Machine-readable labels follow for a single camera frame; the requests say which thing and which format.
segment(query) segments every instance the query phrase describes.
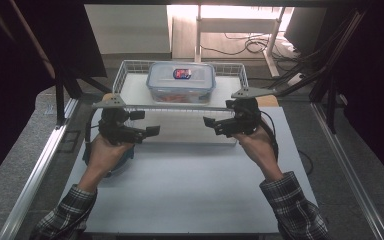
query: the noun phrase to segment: sticker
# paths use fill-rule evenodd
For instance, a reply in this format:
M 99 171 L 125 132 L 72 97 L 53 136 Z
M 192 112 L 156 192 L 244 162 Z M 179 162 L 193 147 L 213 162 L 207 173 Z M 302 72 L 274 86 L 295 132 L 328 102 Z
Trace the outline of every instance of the sticker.
M 192 76 L 190 69 L 175 69 L 173 72 L 174 79 L 189 79 Z

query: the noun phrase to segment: white wire rack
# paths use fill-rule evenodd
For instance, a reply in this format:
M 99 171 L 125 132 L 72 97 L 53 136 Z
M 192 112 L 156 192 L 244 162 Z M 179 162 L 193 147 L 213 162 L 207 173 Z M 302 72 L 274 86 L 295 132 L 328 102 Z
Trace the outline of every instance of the white wire rack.
M 145 119 L 129 121 L 130 127 L 144 129 L 160 126 L 158 136 L 147 138 L 153 143 L 235 144 L 234 138 L 216 135 L 204 124 L 203 117 L 216 120 L 233 117 L 225 101 L 243 86 L 248 86 L 245 67 L 235 63 L 208 63 L 216 73 L 216 88 L 210 104 L 161 104 L 153 101 L 146 86 L 150 66 L 155 61 L 123 61 L 113 85 L 113 93 L 120 94 L 127 111 L 145 111 Z

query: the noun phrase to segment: plastic container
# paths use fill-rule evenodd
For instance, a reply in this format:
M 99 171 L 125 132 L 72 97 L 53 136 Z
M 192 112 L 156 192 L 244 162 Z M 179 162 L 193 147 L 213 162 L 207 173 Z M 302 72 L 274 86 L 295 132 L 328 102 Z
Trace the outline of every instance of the plastic container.
M 216 86 L 215 71 L 209 64 L 156 62 L 146 85 L 155 102 L 208 104 Z

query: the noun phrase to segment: person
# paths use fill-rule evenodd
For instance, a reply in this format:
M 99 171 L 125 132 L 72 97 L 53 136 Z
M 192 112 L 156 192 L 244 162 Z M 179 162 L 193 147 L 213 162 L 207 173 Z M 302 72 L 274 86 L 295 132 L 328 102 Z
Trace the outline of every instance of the person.
M 330 239 L 319 209 L 305 198 L 294 173 L 280 170 L 270 137 L 264 129 L 258 127 L 250 135 L 240 133 L 233 137 L 265 177 L 260 188 L 273 208 L 282 237 Z M 37 223 L 30 239 L 76 239 L 86 229 L 88 211 L 93 207 L 99 182 L 132 146 L 129 143 L 113 146 L 98 134 L 92 143 L 89 164 L 79 183 L 73 185 L 61 203 Z

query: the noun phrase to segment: plaid shirt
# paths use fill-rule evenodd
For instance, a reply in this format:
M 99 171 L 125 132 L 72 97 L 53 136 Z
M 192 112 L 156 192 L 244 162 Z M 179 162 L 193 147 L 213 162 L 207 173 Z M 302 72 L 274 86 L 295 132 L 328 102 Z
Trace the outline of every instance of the plaid shirt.
M 284 173 L 279 181 L 263 181 L 260 188 L 284 239 L 330 239 L 319 209 L 305 198 L 293 172 Z
M 97 193 L 85 192 L 74 184 L 61 203 L 36 224 L 30 239 L 77 239 L 86 229 L 86 221 L 96 197 Z M 61 229 L 70 226 L 75 221 L 79 221 L 79 223 L 75 224 L 74 228 L 67 229 L 65 233 L 57 236 Z
M 260 188 L 273 208 L 279 231 L 284 239 L 330 239 L 318 208 L 305 198 L 293 172 L 276 182 L 262 182 Z M 54 239 L 73 240 L 86 229 L 88 210 L 97 194 L 82 191 L 73 185 L 61 203 L 34 228 L 30 239 L 52 239 L 86 213 L 73 229 Z

